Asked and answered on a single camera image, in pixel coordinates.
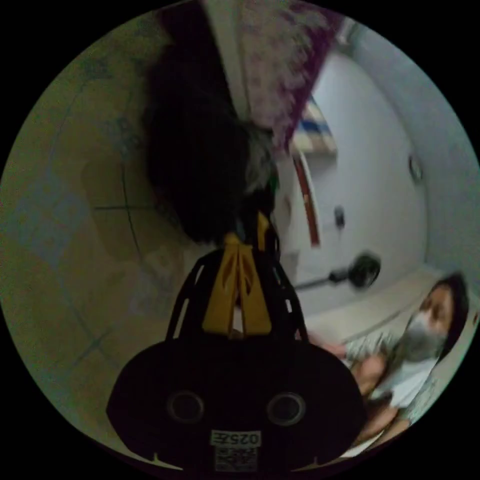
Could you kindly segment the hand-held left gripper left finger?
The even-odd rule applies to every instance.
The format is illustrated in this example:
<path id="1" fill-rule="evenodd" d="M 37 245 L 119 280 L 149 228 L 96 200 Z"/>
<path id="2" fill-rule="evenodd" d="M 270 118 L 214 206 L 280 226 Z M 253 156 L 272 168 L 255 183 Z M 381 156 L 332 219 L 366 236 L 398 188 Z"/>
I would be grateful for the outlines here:
<path id="1" fill-rule="evenodd" d="M 230 335 L 234 311 L 239 297 L 239 246 L 234 233 L 225 237 L 223 255 L 216 273 L 211 295 L 202 321 L 207 334 Z"/>

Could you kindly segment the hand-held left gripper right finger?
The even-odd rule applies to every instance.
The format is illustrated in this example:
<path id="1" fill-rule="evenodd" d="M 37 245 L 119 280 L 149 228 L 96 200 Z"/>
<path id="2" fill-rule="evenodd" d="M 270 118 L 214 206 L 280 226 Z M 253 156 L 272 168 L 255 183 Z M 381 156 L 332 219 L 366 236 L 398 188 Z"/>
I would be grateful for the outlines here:
<path id="1" fill-rule="evenodd" d="M 237 270 L 243 333 L 247 337 L 267 336 L 272 322 L 251 247 L 238 247 Z"/>

